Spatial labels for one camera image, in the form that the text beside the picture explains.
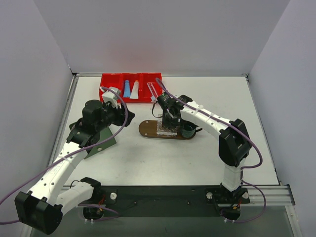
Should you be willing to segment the dark green enamel mug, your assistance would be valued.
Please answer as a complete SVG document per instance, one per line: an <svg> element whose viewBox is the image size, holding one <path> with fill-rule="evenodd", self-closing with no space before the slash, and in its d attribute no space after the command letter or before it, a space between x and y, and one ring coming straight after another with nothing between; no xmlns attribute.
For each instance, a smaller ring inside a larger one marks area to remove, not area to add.
<svg viewBox="0 0 316 237"><path fill-rule="evenodd" d="M193 138L197 132L202 131L202 128L198 128L197 126L194 124L183 124L180 127L180 134L182 137L186 138L186 139L191 139Z"/></svg>

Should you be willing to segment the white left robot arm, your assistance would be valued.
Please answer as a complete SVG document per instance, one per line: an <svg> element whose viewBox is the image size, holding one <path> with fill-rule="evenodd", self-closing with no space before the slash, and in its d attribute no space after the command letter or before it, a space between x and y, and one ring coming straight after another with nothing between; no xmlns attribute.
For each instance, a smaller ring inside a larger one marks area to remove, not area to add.
<svg viewBox="0 0 316 237"><path fill-rule="evenodd" d="M100 183L89 178L84 178L78 187L63 195L60 192L77 165L95 146L101 145L100 132L110 125L127 127L134 117L124 101L120 105L111 101L87 101L82 117L74 123L51 167L28 192L19 192L15 197L19 221L50 235L69 210L85 200L98 202L101 198L101 190L97 188Z"/></svg>

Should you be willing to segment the clear plastic bag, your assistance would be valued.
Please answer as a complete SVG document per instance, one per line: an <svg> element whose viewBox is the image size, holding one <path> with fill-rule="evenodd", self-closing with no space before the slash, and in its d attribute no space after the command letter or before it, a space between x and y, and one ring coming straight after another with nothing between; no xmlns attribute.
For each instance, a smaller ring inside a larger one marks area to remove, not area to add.
<svg viewBox="0 0 316 237"><path fill-rule="evenodd" d="M177 128L169 129L162 125L162 119L157 120L157 136L176 136L178 133Z"/></svg>

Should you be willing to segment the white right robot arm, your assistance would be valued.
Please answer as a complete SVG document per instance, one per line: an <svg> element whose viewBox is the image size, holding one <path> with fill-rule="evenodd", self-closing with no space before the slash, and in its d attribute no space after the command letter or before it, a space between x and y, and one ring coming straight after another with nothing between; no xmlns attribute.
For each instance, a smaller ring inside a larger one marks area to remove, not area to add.
<svg viewBox="0 0 316 237"><path fill-rule="evenodd" d="M162 126L178 128L184 138L193 137L199 127L218 140L218 155L225 164L222 186L230 192L240 188L241 167L252 148L245 137L238 133L240 131L249 136L244 122L222 118L186 95L173 98L164 92L157 102L162 108Z"/></svg>

